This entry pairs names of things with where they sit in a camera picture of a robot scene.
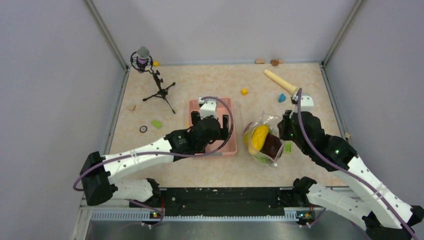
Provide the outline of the pink plastic basket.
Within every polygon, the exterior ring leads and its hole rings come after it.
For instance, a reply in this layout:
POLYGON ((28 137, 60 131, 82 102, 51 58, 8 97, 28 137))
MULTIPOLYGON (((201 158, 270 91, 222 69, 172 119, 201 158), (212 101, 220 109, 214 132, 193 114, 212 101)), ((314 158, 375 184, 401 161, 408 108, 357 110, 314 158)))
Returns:
MULTIPOLYGON (((233 119, 235 120, 236 115, 234 113, 234 105, 233 105, 232 99, 229 98, 229 97, 223 97, 221 99, 229 107, 229 109, 231 110, 231 113, 233 115, 233 119)), ((188 107, 188 115, 187 115, 187 122, 186 123, 187 123, 187 126, 190 127, 190 126, 193 125, 192 119, 191 119, 191 112, 193 112, 193 111, 200 112, 201 107, 198 104, 198 99, 194 99, 194 98, 190 99, 188 101, 187 107, 188 107)), ((229 111, 220 102, 217 102, 216 114, 219 117, 219 122, 220 122, 221 126, 223 126, 222 115, 229 115, 229 111)), ((223 142, 224 142, 223 140, 215 141, 213 144, 208 145, 205 148, 205 152, 208 153, 208 152, 215 150, 223 142)), ((229 141, 219 151, 217 151, 217 152, 215 152, 211 155, 206 156, 206 158, 231 158, 231 157, 235 156, 237 151, 238 151, 237 132, 236 132, 236 124, 234 123, 233 124, 233 132, 231 134, 229 141)))

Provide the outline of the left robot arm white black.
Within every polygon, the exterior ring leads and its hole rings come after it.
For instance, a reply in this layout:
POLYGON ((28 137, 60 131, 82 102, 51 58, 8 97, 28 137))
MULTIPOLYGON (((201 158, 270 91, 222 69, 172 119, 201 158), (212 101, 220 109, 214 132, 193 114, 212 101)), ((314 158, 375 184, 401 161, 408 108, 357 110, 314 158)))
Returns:
POLYGON ((210 156, 226 145, 233 130, 232 114, 223 115, 222 120, 207 116, 189 128, 174 130, 139 148, 107 155, 92 152, 73 188, 84 193, 88 206, 111 199, 128 199, 154 207, 161 198, 158 183, 151 178, 124 180, 126 176, 159 164, 210 156), (81 188, 77 187, 78 183, 82 184, 81 188))

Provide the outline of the yellow toy mango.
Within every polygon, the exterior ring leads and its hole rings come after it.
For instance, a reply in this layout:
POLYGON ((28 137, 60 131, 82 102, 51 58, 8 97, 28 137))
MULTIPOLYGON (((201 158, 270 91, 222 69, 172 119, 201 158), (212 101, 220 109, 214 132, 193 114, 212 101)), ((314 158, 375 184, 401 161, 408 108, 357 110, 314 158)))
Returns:
POLYGON ((251 155, 255 155, 258 152, 258 150, 256 149, 256 139, 253 137, 253 135, 254 134, 251 132, 246 132, 243 135, 243 143, 246 145, 247 150, 251 155))

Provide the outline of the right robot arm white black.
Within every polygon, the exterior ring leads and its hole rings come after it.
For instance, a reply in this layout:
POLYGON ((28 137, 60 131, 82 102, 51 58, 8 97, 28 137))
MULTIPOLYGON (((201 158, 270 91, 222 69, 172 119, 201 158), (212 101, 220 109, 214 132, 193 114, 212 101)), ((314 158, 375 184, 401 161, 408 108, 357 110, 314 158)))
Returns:
POLYGON ((346 140, 325 133, 318 117, 308 111, 287 110, 277 127, 282 140, 295 143, 357 195, 356 199, 345 196, 304 176, 293 183, 292 200, 297 205, 315 205, 337 213, 372 240, 417 239, 413 226, 423 220, 424 209, 402 201, 386 188, 346 140))

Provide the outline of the dark maroon toy fruit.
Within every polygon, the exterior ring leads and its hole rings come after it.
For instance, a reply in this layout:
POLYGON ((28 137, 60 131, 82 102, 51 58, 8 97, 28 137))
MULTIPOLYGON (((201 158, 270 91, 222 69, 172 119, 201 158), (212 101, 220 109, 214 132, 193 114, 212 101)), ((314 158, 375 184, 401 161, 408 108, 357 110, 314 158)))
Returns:
POLYGON ((268 133, 261 150, 263 154, 274 159, 277 156, 277 153, 279 152, 281 146, 282 146, 282 143, 280 139, 277 136, 268 133))

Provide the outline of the green toy starfruit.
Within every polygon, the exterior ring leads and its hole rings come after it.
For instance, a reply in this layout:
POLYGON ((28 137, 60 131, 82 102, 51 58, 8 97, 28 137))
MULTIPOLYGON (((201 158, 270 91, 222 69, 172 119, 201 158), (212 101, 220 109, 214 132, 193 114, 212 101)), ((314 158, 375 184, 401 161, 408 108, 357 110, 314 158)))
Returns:
POLYGON ((261 163, 272 164, 274 162, 274 160, 266 154, 257 153, 254 157, 261 163))

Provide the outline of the clear zip top bag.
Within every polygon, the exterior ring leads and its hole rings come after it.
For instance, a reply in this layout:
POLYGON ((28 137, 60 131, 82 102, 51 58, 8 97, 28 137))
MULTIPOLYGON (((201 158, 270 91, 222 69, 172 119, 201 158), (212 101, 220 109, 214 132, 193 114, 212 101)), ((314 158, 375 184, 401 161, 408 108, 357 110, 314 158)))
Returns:
MULTIPOLYGON (((247 126, 244 128, 244 131, 243 131, 243 142, 244 142, 244 134, 246 133, 246 132, 251 132, 252 134, 253 134, 253 132, 254 132, 254 130, 258 127, 258 126, 260 126, 260 125, 268 125, 269 126, 269 133, 270 134, 272 134, 272 135, 274 135, 274 136, 277 136, 279 139, 280 139, 280 136, 279 136, 279 129, 278 129, 278 123, 280 122, 282 120, 282 117, 280 117, 280 116, 276 116, 276 115, 273 115, 273 114, 269 114, 269 113, 266 113, 266 112, 263 112, 262 113, 262 115, 258 118, 258 119, 256 119, 255 121, 252 121, 252 122, 250 122, 249 124, 247 124, 247 126)), ((274 168, 276 168, 277 166, 278 166, 278 160, 280 159, 280 157, 281 157, 281 155, 283 154, 283 148, 284 148, 284 141, 283 140, 281 140, 280 139, 280 141, 281 141, 281 143, 282 143, 282 146, 281 146, 281 148, 279 149, 279 151, 278 151, 278 153, 277 153, 277 155, 276 155, 276 157, 275 158, 273 158, 273 163, 271 163, 271 164, 267 164, 267 165, 269 165, 269 166, 271 166, 271 167, 274 167, 274 168)))

